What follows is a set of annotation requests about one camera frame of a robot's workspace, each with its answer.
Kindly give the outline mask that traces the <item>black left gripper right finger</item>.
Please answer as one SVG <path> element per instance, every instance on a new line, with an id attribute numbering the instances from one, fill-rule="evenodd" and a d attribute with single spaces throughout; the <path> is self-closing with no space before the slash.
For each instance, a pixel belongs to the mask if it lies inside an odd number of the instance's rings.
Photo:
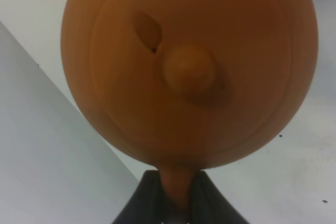
<path id="1" fill-rule="evenodd" d="M 226 200 L 205 171 L 196 174 L 191 187 L 191 224 L 248 224 Z"/>

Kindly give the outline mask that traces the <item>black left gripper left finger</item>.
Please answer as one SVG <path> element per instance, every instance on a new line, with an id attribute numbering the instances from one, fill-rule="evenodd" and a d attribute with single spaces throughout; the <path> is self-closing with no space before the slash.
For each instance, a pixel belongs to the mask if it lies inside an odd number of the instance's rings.
<path id="1" fill-rule="evenodd" d="M 159 172 L 147 170 L 113 224 L 160 224 L 163 222 L 163 200 Z"/>

